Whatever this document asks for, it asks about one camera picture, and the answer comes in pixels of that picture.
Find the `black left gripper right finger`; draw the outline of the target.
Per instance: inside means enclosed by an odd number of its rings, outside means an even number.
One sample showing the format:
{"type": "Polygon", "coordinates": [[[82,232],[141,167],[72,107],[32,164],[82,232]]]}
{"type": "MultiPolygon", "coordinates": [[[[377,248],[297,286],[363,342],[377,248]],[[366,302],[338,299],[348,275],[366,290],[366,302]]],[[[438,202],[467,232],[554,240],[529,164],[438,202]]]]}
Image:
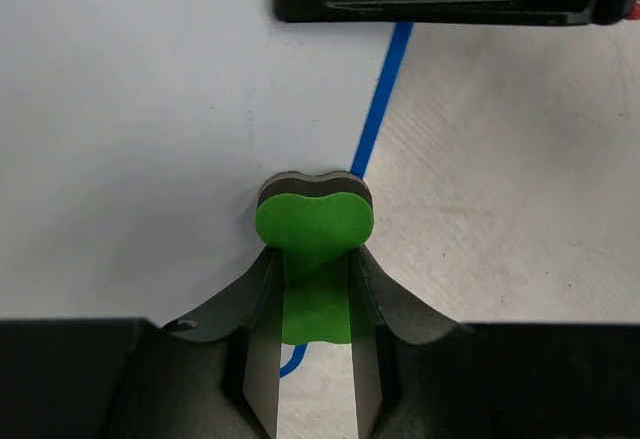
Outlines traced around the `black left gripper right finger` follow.
{"type": "Polygon", "coordinates": [[[460,323],[349,258],[363,438],[635,438],[634,324],[460,323]]]}

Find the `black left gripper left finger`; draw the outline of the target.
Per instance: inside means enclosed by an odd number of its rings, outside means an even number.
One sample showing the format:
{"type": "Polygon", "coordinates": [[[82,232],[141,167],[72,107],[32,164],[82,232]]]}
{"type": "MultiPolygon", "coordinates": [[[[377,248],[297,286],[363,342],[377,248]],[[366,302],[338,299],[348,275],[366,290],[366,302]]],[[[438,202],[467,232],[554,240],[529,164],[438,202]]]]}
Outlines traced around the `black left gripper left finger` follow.
{"type": "Polygon", "coordinates": [[[157,327],[140,319],[1,324],[5,438],[272,438],[283,260],[157,327]]]}

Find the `green whiteboard eraser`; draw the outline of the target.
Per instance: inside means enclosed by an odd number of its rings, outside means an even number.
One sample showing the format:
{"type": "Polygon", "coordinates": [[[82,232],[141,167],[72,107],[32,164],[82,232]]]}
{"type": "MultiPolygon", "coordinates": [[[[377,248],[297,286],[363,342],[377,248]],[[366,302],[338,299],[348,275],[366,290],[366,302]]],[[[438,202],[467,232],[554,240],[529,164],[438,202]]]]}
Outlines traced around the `green whiteboard eraser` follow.
{"type": "Polygon", "coordinates": [[[255,229],[282,254],[285,344],[351,342],[349,256],[373,227],[371,192],[350,172],[287,171],[263,184],[255,229]]]}

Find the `blue framed whiteboard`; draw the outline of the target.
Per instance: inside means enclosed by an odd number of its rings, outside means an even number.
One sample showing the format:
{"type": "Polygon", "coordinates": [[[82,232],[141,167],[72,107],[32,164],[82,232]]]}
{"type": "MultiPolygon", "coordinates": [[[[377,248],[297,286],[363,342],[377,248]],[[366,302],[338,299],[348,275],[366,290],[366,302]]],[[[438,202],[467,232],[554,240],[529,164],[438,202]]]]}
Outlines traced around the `blue framed whiteboard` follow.
{"type": "Polygon", "coordinates": [[[262,250],[259,188],[362,175],[412,28],[286,24],[272,0],[1,0],[1,322],[196,307],[262,250]]]}

